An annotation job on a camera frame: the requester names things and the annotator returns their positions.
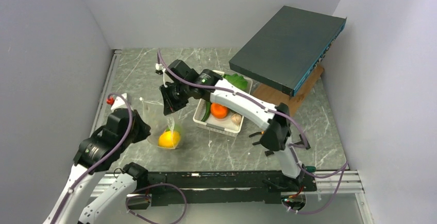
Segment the yellow lemon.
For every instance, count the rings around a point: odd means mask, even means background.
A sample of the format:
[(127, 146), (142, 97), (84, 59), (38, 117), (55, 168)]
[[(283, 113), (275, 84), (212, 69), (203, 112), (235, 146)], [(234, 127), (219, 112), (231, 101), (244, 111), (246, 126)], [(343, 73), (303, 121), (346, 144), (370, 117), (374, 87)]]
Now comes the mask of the yellow lemon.
[(158, 146), (161, 148), (175, 149), (181, 141), (181, 135), (177, 131), (166, 131), (158, 138)]

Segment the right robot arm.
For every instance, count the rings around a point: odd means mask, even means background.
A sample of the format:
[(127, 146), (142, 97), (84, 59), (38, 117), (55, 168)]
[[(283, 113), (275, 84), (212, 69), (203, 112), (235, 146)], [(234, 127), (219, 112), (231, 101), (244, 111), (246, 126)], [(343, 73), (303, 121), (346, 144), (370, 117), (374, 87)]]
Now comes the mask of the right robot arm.
[(161, 54), (157, 54), (156, 70), (166, 73), (171, 83), (163, 84), (161, 91), (163, 114), (170, 115), (184, 108), (189, 98), (203, 99), (220, 104), (248, 118), (264, 134), (260, 142), (272, 151), (279, 161), (284, 184), (291, 191), (299, 189), (304, 183), (303, 165), (294, 152), (290, 125), (294, 122), (284, 104), (274, 105), (261, 101), (238, 89), (222, 75), (205, 69), (200, 74), (185, 62), (175, 60), (167, 65)]

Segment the small garlic bulb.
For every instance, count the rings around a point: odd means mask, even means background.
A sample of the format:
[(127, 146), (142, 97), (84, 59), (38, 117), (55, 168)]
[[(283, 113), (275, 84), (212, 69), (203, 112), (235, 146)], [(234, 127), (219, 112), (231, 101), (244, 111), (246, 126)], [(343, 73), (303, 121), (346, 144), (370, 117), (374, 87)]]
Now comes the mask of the small garlic bulb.
[(240, 114), (237, 114), (237, 113), (233, 114), (231, 116), (231, 122), (233, 124), (235, 124), (236, 126), (239, 126), (240, 123), (242, 122), (242, 116)]

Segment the polka dot zip top bag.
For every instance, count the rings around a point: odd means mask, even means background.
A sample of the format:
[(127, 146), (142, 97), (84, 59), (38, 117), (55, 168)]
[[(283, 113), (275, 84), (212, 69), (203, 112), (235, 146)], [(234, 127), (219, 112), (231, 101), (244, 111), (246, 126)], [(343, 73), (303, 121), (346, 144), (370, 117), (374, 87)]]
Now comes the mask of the polka dot zip top bag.
[(176, 113), (170, 115), (163, 114), (163, 103), (152, 100), (145, 100), (143, 97), (139, 98), (139, 101), (142, 103), (142, 119), (145, 123), (147, 123), (150, 127), (150, 136), (147, 138), (147, 141), (158, 147), (158, 138), (159, 136), (166, 131), (177, 131), (181, 135), (181, 141), (179, 145), (176, 147), (180, 147), (182, 145), (182, 137), (184, 135), (184, 130), (181, 125), (181, 121), (178, 118)]

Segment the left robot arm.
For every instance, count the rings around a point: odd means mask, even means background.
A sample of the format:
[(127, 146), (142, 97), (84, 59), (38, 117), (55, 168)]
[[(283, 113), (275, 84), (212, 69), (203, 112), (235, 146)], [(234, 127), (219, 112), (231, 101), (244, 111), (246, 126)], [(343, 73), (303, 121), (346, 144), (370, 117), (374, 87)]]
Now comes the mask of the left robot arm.
[(131, 108), (115, 109), (105, 125), (79, 144), (66, 185), (45, 223), (97, 223), (117, 202), (131, 192), (141, 193), (148, 186), (148, 171), (131, 162), (125, 173), (94, 201), (89, 199), (112, 163), (126, 148), (145, 140), (150, 126)]

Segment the orange tangerine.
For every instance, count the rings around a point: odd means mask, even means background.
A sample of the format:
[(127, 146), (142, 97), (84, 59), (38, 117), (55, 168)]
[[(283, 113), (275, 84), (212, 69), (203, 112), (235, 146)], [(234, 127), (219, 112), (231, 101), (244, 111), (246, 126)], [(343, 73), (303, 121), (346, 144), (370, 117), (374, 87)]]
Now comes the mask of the orange tangerine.
[(228, 113), (229, 109), (217, 103), (212, 103), (210, 106), (210, 113), (217, 119), (224, 119)]

